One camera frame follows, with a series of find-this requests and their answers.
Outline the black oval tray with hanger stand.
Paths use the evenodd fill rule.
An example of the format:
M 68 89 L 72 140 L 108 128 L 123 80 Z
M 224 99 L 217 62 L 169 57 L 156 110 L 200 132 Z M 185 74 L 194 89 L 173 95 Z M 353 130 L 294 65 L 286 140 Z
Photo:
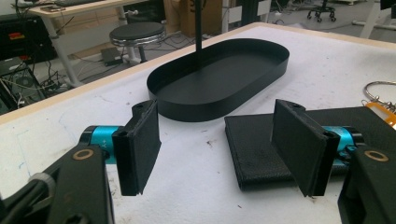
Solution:
M 149 97 L 161 115 L 201 122 L 223 117 L 282 77 L 290 52 L 266 40 L 236 38 L 202 46 L 202 0 L 194 1 L 195 51 L 154 69 Z

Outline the black office chair base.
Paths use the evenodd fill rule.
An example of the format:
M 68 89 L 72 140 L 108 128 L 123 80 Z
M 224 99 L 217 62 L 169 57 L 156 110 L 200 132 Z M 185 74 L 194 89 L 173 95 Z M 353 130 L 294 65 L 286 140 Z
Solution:
M 322 22 L 322 17 L 321 15 L 323 13 L 328 13 L 329 14 L 329 19 L 331 22 L 336 22 L 335 18 L 335 8 L 334 7 L 328 7 L 328 0 L 323 0 L 322 4 L 318 7 L 314 7 L 310 9 L 307 13 L 307 18 L 309 20 L 315 19 L 317 22 Z

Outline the wooden desk with white legs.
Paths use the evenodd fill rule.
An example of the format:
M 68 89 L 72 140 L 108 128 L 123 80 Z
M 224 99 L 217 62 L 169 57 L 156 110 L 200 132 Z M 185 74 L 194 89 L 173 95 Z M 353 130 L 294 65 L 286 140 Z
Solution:
M 55 48 L 58 58 L 60 59 L 68 77 L 66 83 L 75 88 L 82 86 L 83 83 L 75 74 L 75 70 L 70 63 L 68 56 L 84 49 L 89 49 L 108 42 L 106 35 L 117 26 L 127 23 L 123 7 L 147 1 L 148 0 L 102 0 L 84 5 L 66 7 L 65 10 L 56 12 L 46 12 L 41 10 L 39 7 L 30 7 L 29 9 L 26 9 L 26 12 L 39 16 L 44 22 L 49 33 L 49 39 L 51 40 L 52 46 Z M 56 18 L 61 18 L 63 16 L 77 16 L 108 8 L 115 8 L 117 10 L 119 18 L 117 21 L 101 24 L 72 34 L 59 35 L 55 30 L 53 20 Z

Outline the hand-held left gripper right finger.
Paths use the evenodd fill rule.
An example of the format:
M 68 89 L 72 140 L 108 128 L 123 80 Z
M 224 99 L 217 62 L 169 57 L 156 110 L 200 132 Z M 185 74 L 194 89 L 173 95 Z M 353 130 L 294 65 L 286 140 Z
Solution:
M 303 106 L 275 102 L 271 143 L 304 196 L 322 196 L 335 164 L 348 166 L 351 154 L 364 144 L 351 126 L 323 126 Z

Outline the brown cardboard box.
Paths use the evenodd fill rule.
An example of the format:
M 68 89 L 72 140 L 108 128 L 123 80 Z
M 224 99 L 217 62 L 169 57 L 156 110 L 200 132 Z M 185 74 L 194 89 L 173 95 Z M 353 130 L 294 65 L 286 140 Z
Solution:
M 162 0 L 165 13 L 165 28 L 168 34 L 181 32 L 195 37 L 195 0 Z M 202 33 L 221 33 L 222 0 L 201 0 Z

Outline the white table frame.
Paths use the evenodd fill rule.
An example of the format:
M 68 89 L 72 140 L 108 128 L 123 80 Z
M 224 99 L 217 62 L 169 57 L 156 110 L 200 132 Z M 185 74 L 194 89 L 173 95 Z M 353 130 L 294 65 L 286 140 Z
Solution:
M 374 29 L 396 31 L 396 19 L 391 17 L 391 8 L 382 9 L 380 0 L 368 0 L 372 5 L 365 21 L 353 21 L 353 25 L 361 26 L 360 38 L 368 39 Z

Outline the black wallet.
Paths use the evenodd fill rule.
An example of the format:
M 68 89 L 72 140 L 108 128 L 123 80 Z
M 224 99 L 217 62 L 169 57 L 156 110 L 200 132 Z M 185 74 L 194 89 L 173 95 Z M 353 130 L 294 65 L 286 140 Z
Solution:
M 307 115 L 323 126 L 350 126 L 362 134 L 370 147 L 396 151 L 396 130 L 371 109 L 359 107 L 310 110 Z M 271 114 L 230 116 L 225 132 L 233 166 L 242 191 L 264 189 L 293 177 L 273 148 Z

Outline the black round stool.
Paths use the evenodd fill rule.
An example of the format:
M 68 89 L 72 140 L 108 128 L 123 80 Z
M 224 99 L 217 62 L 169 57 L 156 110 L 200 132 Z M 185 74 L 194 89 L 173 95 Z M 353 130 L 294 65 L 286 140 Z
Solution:
M 134 49 L 138 49 L 140 63 L 147 61 L 144 47 L 147 44 L 162 41 L 166 36 L 165 27 L 158 22 L 142 21 L 124 24 L 115 28 L 109 34 L 110 42 L 117 46 L 127 48 L 129 61 L 136 61 Z

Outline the black flat box on floor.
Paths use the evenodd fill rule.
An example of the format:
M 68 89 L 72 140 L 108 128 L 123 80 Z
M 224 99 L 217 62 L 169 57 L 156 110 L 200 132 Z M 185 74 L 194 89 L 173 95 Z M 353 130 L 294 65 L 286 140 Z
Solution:
M 117 48 L 102 49 L 101 55 L 105 66 L 117 65 L 123 63 L 120 52 Z

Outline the black metal frame post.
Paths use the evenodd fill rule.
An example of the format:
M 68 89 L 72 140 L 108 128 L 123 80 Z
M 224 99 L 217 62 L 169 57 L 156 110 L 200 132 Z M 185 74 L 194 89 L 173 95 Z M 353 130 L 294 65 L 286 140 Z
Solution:
M 240 0 L 242 7 L 241 25 L 264 21 L 265 16 L 259 15 L 259 4 L 262 0 Z

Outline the black computer tower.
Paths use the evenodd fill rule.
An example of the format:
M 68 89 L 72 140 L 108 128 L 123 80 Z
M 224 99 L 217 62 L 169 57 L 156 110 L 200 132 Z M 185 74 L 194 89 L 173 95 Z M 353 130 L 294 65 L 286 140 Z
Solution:
M 40 17 L 19 18 L 16 14 L 0 16 L 0 60 L 19 57 L 27 63 L 40 63 L 56 56 Z
M 0 115 L 46 98 L 32 70 L 20 58 L 0 61 Z

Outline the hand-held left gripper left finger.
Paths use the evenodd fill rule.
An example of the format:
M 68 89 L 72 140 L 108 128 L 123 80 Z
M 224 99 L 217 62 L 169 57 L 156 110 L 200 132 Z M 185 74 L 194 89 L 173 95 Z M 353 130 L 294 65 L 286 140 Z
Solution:
M 162 144 L 157 101 L 134 105 L 124 126 L 89 126 L 81 135 L 81 143 L 98 146 L 106 152 L 107 163 L 117 165 L 122 196 L 142 194 Z

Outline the white foam mat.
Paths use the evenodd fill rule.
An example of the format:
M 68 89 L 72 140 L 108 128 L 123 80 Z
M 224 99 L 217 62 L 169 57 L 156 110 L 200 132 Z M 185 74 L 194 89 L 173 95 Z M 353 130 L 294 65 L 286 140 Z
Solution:
M 367 94 L 396 102 L 396 44 L 268 23 L 233 38 L 276 42 L 289 50 L 287 71 L 238 108 L 270 113 L 278 99 L 308 109 L 358 106 Z M 0 116 L 0 195 L 9 196 L 73 147 L 91 125 L 123 125 L 148 97 L 160 59 Z M 162 147 L 144 192 L 113 197 L 118 224 L 340 224 L 340 181 L 308 198 L 291 184 L 238 188 L 222 119 L 161 119 Z

